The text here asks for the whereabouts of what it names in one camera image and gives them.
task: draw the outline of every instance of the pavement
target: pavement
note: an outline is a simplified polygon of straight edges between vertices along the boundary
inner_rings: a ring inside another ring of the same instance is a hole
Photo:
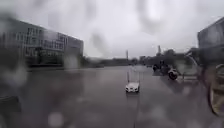
[[[140,79],[140,93],[126,94]],[[221,128],[198,81],[171,81],[143,66],[29,73],[16,128]]]

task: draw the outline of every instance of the white building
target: white building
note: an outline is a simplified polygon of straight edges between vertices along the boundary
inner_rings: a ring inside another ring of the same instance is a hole
[[[22,58],[35,60],[41,51],[41,56],[45,58],[41,63],[46,63],[52,57],[62,58],[66,52],[83,54],[82,40],[15,19],[2,21],[7,29],[1,33],[0,46],[18,49],[18,54]]]

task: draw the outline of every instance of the building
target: building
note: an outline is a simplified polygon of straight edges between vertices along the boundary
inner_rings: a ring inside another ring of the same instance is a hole
[[[198,32],[197,37],[203,63],[224,62],[224,18]]]
[[[61,64],[66,53],[83,54],[83,41],[43,27],[2,19],[7,30],[1,33],[0,46],[17,49],[29,64]]]

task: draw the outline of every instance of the cloud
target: cloud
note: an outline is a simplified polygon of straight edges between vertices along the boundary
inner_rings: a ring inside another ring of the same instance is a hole
[[[155,55],[152,45],[186,51],[197,46],[198,31],[224,16],[220,0],[11,0],[8,5],[23,21],[84,40],[85,54],[97,57],[122,57],[124,49],[132,56]],[[91,42],[98,31],[102,45]]]

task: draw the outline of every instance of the window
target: window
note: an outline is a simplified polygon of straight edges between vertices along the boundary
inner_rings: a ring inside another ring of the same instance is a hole
[[[20,35],[20,41],[23,41],[23,35]]]
[[[16,35],[16,40],[19,41],[19,34]]]
[[[12,34],[12,37],[13,37],[13,40],[16,40],[16,34],[15,33]]]
[[[32,43],[36,44],[36,38],[35,37],[32,38]]]

